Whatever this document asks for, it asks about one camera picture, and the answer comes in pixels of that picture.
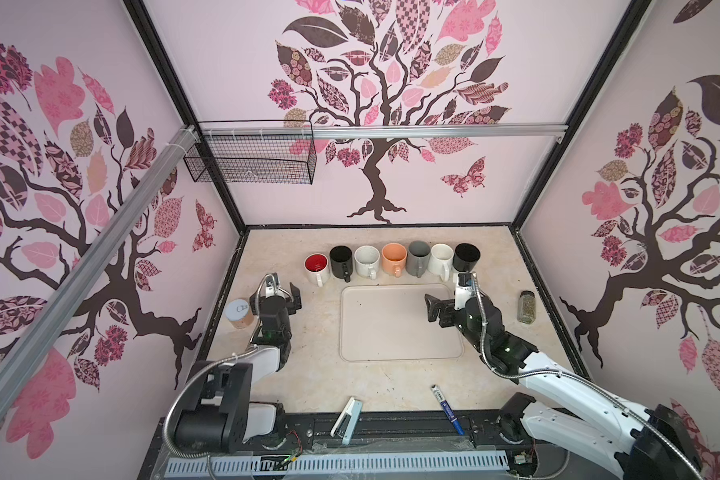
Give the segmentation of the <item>black mug white base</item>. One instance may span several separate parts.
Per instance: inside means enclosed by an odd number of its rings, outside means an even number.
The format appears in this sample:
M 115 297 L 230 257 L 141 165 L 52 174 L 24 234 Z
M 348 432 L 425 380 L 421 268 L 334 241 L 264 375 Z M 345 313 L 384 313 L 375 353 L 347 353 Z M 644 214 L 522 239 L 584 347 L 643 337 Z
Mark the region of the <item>black mug white base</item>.
M 454 249 L 452 266 L 456 272 L 472 272 L 481 258 L 481 251 L 471 243 L 460 243 Z

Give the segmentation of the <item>grey mug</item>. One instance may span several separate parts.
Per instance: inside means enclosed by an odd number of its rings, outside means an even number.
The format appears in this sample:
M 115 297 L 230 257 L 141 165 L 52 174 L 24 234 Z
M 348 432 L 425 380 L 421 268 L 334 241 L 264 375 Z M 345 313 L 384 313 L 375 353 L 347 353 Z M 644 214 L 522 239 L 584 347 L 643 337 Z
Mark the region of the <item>grey mug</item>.
M 427 271 L 431 247 L 427 242 L 416 240 L 409 244 L 406 260 L 408 274 L 421 278 Z

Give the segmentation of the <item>peach orange mug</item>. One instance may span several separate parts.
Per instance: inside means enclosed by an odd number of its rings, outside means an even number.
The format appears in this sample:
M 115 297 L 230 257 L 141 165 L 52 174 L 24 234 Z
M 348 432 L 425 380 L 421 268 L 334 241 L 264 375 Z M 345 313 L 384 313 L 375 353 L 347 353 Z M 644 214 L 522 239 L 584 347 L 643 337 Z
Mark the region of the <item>peach orange mug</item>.
M 381 250 L 383 271 L 395 278 L 400 278 L 406 268 L 407 248 L 400 243 L 388 243 Z

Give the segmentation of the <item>cream mug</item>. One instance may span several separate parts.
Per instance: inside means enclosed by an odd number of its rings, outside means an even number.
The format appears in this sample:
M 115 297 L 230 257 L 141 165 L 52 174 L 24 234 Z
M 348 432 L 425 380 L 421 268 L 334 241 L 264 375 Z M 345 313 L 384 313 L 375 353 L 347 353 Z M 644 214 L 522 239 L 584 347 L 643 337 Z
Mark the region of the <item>cream mug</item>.
M 354 252 L 355 272 L 363 277 L 376 280 L 380 271 L 381 254 L 371 245 L 358 247 Z

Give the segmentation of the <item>orange tin can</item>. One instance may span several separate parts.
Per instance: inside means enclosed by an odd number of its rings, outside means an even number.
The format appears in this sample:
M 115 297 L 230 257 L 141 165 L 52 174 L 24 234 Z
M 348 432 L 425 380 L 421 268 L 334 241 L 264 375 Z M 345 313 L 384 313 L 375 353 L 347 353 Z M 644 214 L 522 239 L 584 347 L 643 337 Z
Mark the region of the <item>orange tin can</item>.
M 251 306 L 245 299 L 229 302 L 224 309 L 224 316 L 235 329 L 245 329 L 254 323 Z

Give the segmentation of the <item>glass spice jar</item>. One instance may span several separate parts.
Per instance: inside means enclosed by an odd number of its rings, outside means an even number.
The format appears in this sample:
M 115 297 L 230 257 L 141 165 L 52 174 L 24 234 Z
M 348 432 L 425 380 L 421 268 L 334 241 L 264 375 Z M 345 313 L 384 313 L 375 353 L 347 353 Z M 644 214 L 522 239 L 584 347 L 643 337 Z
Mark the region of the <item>glass spice jar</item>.
M 530 325 L 536 320 L 536 296 L 530 290 L 523 290 L 518 298 L 517 320 L 520 323 Z

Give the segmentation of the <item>translucent plastic tray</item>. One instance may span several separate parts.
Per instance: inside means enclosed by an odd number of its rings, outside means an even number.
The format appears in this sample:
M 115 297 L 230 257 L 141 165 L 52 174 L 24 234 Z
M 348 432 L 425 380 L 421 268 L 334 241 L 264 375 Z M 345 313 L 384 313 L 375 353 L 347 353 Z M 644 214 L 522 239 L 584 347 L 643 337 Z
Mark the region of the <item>translucent plastic tray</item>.
M 443 284 L 355 286 L 340 302 L 340 357 L 347 362 L 456 359 L 460 333 L 427 317 L 425 296 L 450 299 Z

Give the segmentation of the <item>blue marker pen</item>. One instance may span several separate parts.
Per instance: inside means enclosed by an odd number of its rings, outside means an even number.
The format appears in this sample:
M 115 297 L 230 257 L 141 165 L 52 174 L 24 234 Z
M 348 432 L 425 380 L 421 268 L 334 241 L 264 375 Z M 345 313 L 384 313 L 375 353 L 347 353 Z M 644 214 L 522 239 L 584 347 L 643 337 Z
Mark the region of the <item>blue marker pen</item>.
M 433 384 L 430 387 L 430 390 L 431 390 L 433 396 L 435 397 L 436 401 L 438 402 L 440 408 L 442 409 L 443 413 L 445 414 L 447 420 L 453 426 L 456 433 L 460 436 L 464 436 L 465 431 L 464 431 L 463 427 L 461 426 L 457 415 L 455 414 L 454 410 L 450 406 L 450 403 L 446 399 L 446 397 L 445 397 L 444 393 L 442 392 L 442 390 L 440 389 L 440 387 L 436 384 Z

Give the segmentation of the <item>white stapler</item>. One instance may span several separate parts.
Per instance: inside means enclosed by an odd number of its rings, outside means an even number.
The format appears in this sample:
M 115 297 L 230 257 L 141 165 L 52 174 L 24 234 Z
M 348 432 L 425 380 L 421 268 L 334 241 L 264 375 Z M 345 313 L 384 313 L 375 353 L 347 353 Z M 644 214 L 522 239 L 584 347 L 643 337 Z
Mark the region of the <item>white stapler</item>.
M 359 421 L 363 402 L 354 396 L 350 397 L 339 417 L 330 430 L 332 438 L 340 439 L 343 446 L 350 444 L 354 430 Z

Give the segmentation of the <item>black base frame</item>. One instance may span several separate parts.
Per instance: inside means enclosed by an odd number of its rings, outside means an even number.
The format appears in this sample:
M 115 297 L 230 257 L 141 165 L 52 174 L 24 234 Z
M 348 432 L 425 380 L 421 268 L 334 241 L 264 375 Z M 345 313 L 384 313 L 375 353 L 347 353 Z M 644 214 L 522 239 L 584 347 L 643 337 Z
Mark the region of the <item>black base frame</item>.
M 499 409 L 454 412 L 464 436 L 456 433 L 441 408 L 362 408 L 351 442 L 343 446 L 330 436 L 341 412 L 288 413 L 279 403 L 181 407 L 165 418 L 161 450 L 148 457 L 141 475 L 164 478 L 171 458 L 461 451 L 503 451 L 509 461 L 504 473 L 525 474 L 535 463 L 532 450 L 553 443 L 622 479 L 673 477 L 654 409 L 606 402 L 592 412 L 571 415 L 517 393 Z

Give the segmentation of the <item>back aluminium rail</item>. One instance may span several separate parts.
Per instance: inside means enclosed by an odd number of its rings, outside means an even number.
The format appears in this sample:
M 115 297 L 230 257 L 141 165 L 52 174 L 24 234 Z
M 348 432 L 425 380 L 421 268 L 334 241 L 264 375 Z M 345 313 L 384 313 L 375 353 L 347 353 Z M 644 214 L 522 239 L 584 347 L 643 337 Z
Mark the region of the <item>back aluminium rail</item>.
M 297 139 L 391 139 L 391 138 L 487 138 L 487 137 L 553 137 L 562 138 L 568 126 L 554 123 L 486 124 L 486 125 L 420 125 L 420 126 L 342 126 L 342 127 L 202 127 L 208 137 L 233 138 L 290 136 Z

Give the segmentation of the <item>aluminium rail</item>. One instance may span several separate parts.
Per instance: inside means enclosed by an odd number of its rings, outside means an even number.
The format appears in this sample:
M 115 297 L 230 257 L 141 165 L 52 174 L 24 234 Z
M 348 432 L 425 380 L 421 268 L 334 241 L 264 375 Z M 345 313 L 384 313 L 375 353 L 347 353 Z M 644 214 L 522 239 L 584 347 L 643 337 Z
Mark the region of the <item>aluminium rail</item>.
M 197 128 L 186 125 L 167 142 L 157 164 L 142 177 L 114 217 L 54 292 L 38 318 L 0 362 L 0 420 L 39 368 L 62 330 L 93 288 L 116 250 L 133 230 L 174 167 L 198 141 Z
M 486 125 L 420 125 L 420 126 L 342 126 L 342 127 L 202 127 L 208 137 L 233 138 L 290 136 L 297 139 L 391 139 L 391 138 L 487 138 L 487 137 L 553 137 L 562 138 L 568 126 L 554 123 L 486 124 Z

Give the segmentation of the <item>left aluminium rail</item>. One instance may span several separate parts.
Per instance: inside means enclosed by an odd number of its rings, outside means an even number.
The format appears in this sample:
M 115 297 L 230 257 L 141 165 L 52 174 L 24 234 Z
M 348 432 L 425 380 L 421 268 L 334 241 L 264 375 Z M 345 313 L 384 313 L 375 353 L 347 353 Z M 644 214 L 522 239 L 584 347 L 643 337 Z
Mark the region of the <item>left aluminium rail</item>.
M 157 164 L 142 177 L 114 217 L 54 292 L 38 318 L 0 362 L 0 420 L 39 368 L 62 330 L 93 288 L 116 250 L 133 230 L 174 167 L 198 141 L 197 128 L 186 125 L 167 142 Z

